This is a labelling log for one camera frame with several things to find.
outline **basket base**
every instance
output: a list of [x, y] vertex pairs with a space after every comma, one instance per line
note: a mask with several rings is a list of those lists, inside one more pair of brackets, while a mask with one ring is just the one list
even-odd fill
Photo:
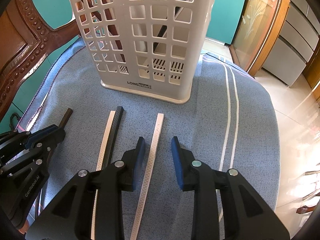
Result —
[[139, 95], [139, 96], [144, 96], [144, 97], [149, 97], [149, 98], [155, 98], [155, 99], [159, 99], [159, 100], [162, 100], [162, 101], [174, 103], [174, 104], [177, 104], [177, 105], [182, 105], [182, 104], [188, 102], [188, 100], [190, 99], [191, 87], [192, 87], [192, 83], [191, 83], [190, 88], [189, 88], [188, 93], [187, 93], [187, 96], [184, 99], [177, 100], [177, 99], [174, 99], [174, 98], [168, 98], [168, 97], [155, 95], [155, 94], [152, 94], [152, 93], [143, 92], [143, 91], [139, 91], [139, 90], [107, 85], [107, 84], [103, 83], [102, 80], [101, 80], [101, 85], [104, 88], [109, 88], [109, 89], [112, 89], [112, 90], [118, 90], [118, 91], [127, 92], [127, 93], [131, 93], [131, 94], [136, 94], [136, 95]]

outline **white plastic strip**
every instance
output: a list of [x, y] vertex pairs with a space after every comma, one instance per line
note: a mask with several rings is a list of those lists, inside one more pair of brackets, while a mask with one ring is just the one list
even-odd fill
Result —
[[[116, 111], [110, 111], [110, 115], [107, 121], [107, 126], [106, 126], [106, 129], [104, 130], [104, 135], [102, 138], [96, 171], [100, 171], [102, 168], [103, 158], [104, 158], [104, 154], [105, 154], [105, 150], [106, 150], [106, 146], [107, 146], [107, 142], [108, 142], [108, 138], [109, 138], [109, 134], [111, 131], [111, 126], [112, 126], [115, 114], [116, 114]], [[92, 222], [91, 222], [91, 239], [92, 240], [95, 240], [94, 233], [95, 233], [95, 224], [96, 224], [97, 196], [98, 196], [98, 191], [96, 190], [96, 196], [94, 198], [94, 205], [93, 205]]]
[[164, 114], [158, 114], [157, 120], [156, 120], [155, 130], [153, 132], [147, 167], [146, 167], [146, 171], [145, 171], [144, 177], [143, 177], [143, 182], [142, 182], [139, 202], [138, 202], [138, 206], [137, 206], [136, 216], [134, 217], [130, 240], [136, 240], [137, 236], [138, 236], [139, 227], [140, 227], [142, 214], [143, 214], [143, 209], [144, 209], [144, 205], [146, 203], [149, 185], [150, 185], [150, 181], [151, 181], [153, 166], [154, 166], [155, 160], [156, 160], [156, 153], [157, 153], [158, 143], [159, 143], [159, 139], [160, 139], [163, 118], [164, 118]]

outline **white stripe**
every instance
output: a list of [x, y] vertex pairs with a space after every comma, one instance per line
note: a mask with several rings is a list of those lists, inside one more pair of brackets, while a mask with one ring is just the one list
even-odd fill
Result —
[[[110, 111], [110, 115], [107, 121], [107, 126], [102, 138], [96, 171], [100, 171], [102, 169], [103, 158], [104, 158], [104, 154], [105, 154], [105, 150], [106, 150], [106, 146], [107, 146], [107, 142], [108, 142], [108, 138], [109, 138], [109, 134], [111, 131], [111, 126], [112, 126], [115, 114], [116, 114], [116, 111]], [[93, 205], [92, 222], [91, 222], [91, 239], [92, 240], [95, 240], [97, 196], [98, 196], [98, 191], [96, 190], [96, 195], [94, 198], [94, 205]]]
[[158, 142], [160, 139], [163, 118], [164, 118], [164, 114], [158, 114], [158, 117], [156, 120], [155, 130], [153, 132], [153, 137], [152, 137], [152, 141], [151, 141], [147, 167], [146, 167], [146, 171], [145, 171], [144, 177], [143, 177], [143, 182], [142, 182], [141, 192], [140, 192], [140, 196], [139, 196], [137, 211], [136, 211], [136, 215], [134, 217], [130, 240], [136, 240], [137, 236], [138, 236], [139, 227], [140, 227], [142, 214], [143, 214], [143, 209], [144, 209], [144, 205], [147, 200], [147, 194], [148, 194], [149, 185], [150, 185], [150, 181], [151, 181], [153, 166], [155, 164], [156, 153], [157, 153], [157, 148], [158, 148]]
[[227, 129], [226, 129], [226, 135], [224, 137], [224, 143], [222, 148], [222, 156], [220, 160], [220, 167], [219, 171], [222, 171], [223, 162], [224, 162], [224, 156], [226, 154], [226, 147], [229, 137], [229, 130], [230, 130], [230, 121], [231, 121], [231, 101], [230, 101], [230, 90], [229, 90], [229, 80], [228, 80], [228, 71], [225, 65], [223, 64], [224, 71], [226, 72], [226, 83], [227, 83], [227, 95], [228, 95], [228, 123], [227, 123]]
[[[236, 152], [236, 143], [238, 139], [238, 130], [239, 130], [239, 97], [238, 97], [238, 90], [236, 85], [236, 78], [235, 74], [233, 73], [230, 66], [228, 66], [231, 70], [232, 77], [233, 77], [233, 85], [235, 86], [235, 94], [236, 94], [236, 102], [237, 102], [237, 109], [236, 109], [236, 131], [235, 131], [235, 137], [233, 140], [233, 147], [232, 147], [232, 155], [231, 155], [231, 161], [230, 161], [230, 169], [233, 167], [233, 160], [235, 158], [235, 152]], [[221, 221], [223, 217], [223, 209], [221, 209], [220, 216], [219, 216], [219, 222]]]

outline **wooden chair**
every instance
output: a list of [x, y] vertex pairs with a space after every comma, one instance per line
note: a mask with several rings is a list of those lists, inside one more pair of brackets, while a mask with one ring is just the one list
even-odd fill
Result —
[[76, 20], [52, 29], [32, 0], [11, 0], [0, 15], [0, 121], [20, 85], [54, 50], [80, 34]]

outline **chair leg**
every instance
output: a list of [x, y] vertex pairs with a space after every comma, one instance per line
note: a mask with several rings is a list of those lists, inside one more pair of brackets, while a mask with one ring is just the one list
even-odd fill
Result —
[[316, 206], [313, 207], [308, 207], [308, 206], [303, 206], [297, 209], [297, 214], [306, 214], [309, 212], [312, 212], [313, 210], [315, 210]]

